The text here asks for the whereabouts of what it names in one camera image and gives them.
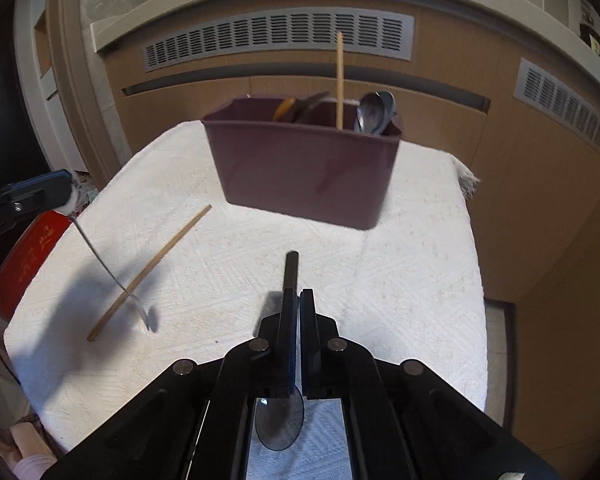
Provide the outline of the person pink sleeve forearm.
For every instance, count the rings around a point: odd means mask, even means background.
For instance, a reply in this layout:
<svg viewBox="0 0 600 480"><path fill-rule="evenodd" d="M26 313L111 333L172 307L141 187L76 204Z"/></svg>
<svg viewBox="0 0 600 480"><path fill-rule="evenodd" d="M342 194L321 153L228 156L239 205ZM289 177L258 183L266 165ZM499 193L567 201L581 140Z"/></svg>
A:
<svg viewBox="0 0 600 480"><path fill-rule="evenodd" d="M0 457L17 479L41 479L58 462L43 438L38 416L33 414L0 429Z"/></svg>

